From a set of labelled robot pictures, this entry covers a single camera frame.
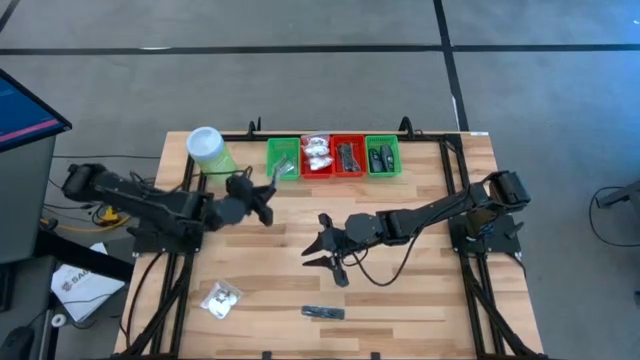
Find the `monitor screen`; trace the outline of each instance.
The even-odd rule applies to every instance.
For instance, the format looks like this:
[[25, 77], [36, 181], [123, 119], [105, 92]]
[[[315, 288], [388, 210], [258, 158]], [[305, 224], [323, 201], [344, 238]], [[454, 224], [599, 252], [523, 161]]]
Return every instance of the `monitor screen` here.
[[66, 119], [0, 69], [0, 152], [70, 128]]

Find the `yellow cable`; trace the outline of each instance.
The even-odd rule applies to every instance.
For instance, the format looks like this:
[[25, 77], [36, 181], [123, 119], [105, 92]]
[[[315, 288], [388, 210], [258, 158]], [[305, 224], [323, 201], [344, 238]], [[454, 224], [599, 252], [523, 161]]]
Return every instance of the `yellow cable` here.
[[[126, 223], [127, 221], [129, 221], [129, 219], [131, 219], [131, 216], [127, 216], [126, 218], [120, 220], [119, 222], [117, 222], [117, 223], [115, 223], [113, 225], [109, 225], [107, 227], [103, 227], [101, 229], [82, 229], [82, 228], [74, 228], [74, 227], [65, 226], [65, 225], [58, 225], [57, 227], [59, 227], [60, 229], [73, 231], [73, 232], [80, 232], [80, 233], [101, 233], [101, 232], [113, 230], [113, 229], [121, 226], [122, 224]], [[49, 221], [46, 220], [46, 219], [40, 219], [40, 221], [42, 223], [44, 223], [44, 224], [48, 224], [49, 223]]]

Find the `gray carpet floor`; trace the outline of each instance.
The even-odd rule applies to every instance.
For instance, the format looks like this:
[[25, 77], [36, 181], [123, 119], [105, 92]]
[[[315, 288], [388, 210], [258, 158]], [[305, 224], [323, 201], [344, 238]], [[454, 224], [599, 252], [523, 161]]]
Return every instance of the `gray carpet floor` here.
[[[637, 1], [443, 2], [453, 45], [640, 43]], [[0, 13], [8, 4], [0, 0]], [[0, 32], [0, 67], [73, 122], [73, 131], [58, 137], [57, 154], [159, 155], [167, 131], [240, 130], [258, 116], [268, 130], [391, 130], [402, 116], [424, 130], [459, 124], [440, 52], [1, 51], [440, 41], [431, 0], [20, 0]], [[469, 129], [490, 132], [499, 166], [518, 171], [533, 198], [518, 217], [526, 222], [524, 263], [545, 351], [566, 359], [640, 359], [633, 298], [640, 290], [640, 249], [598, 241], [587, 216], [598, 188], [640, 180], [640, 52], [485, 50], [454, 59]], [[51, 178], [62, 182], [69, 163], [54, 160]], [[153, 176], [158, 165], [104, 163], [143, 176]], [[53, 187], [47, 202], [67, 203]], [[636, 243], [634, 215], [621, 204], [596, 210], [594, 221], [605, 238]], [[61, 233], [86, 245], [106, 241], [122, 258], [131, 252], [121, 230]], [[57, 357], [108, 356], [124, 298], [110, 299], [88, 330], [63, 328]]]

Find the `wooden table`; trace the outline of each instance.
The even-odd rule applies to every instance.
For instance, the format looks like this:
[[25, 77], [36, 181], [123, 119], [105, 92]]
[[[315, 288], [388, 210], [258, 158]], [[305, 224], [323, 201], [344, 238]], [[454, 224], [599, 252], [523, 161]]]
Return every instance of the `wooden table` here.
[[[182, 181], [187, 135], [167, 134], [158, 187], [169, 189]], [[488, 136], [462, 134], [462, 139], [472, 182], [496, 170]], [[228, 147], [239, 167], [253, 166], [255, 184], [267, 183], [266, 142], [231, 142]], [[300, 253], [321, 230], [318, 214], [322, 212], [333, 218], [336, 227], [344, 227], [350, 214], [415, 208], [447, 195], [437, 143], [401, 142], [400, 152], [401, 176], [283, 181], [270, 202], [273, 226], [265, 228], [252, 216], [238, 226], [206, 234], [195, 258], [180, 356], [259, 358], [268, 350], [276, 358], [368, 358], [371, 352], [380, 352], [383, 358], [475, 358], [460, 264], [451, 250], [445, 222], [425, 229], [404, 272], [386, 288], [369, 283], [357, 268], [348, 268], [351, 284], [339, 288], [329, 270], [301, 266]], [[220, 188], [209, 190], [225, 194]], [[406, 250], [379, 246], [363, 263], [374, 278], [386, 281]], [[130, 289], [136, 288], [152, 258], [138, 258]], [[144, 283], [132, 339], [157, 309], [165, 265], [163, 256]], [[522, 269], [502, 254], [489, 257], [489, 269], [499, 310], [526, 345], [542, 352]], [[226, 319], [218, 320], [199, 303], [222, 279], [244, 296]], [[133, 292], [129, 292], [125, 314]], [[300, 307], [305, 304], [343, 307], [346, 320], [304, 317]], [[169, 314], [164, 351], [169, 347], [173, 319]], [[481, 319], [487, 351], [491, 351], [484, 311]], [[115, 351], [123, 350], [124, 343], [121, 333]]]

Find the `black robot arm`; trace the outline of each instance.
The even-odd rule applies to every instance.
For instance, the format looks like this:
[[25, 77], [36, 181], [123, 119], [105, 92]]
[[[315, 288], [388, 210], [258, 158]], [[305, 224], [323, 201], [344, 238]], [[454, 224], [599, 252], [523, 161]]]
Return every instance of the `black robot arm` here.
[[[489, 194], [485, 189], [486, 184], [489, 185]], [[321, 250], [332, 254], [331, 257], [323, 256], [303, 265], [329, 268], [336, 284], [344, 287], [349, 285], [341, 266], [346, 256], [380, 244], [405, 245], [425, 227], [462, 213], [466, 213], [467, 236], [482, 238], [492, 234], [493, 223], [498, 217], [522, 210], [529, 201], [518, 175], [503, 171], [492, 173], [456, 194], [418, 209], [351, 215], [347, 218], [344, 230], [334, 228], [331, 218], [327, 214], [320, 214], [319, 220], [325, 229], [318, 233], [317, 239], [302, 255]]]
[[134, 235], [155, 232], [184, 239], [203, 231], [216, 231], [237, 224], [251, 212], [270, 226], [273, 211], [267, 202], [275, 194], [272, 185], [254, 187], [247, 171], [226, 180], [227, 195], [214, 199], [211, 193], [162, 191], [138, 179], [126, 179], [100, 164], [71, 165], [62, 191], [80, 202], [102, 202], [145, 220], [153, 229], [130, 228]]

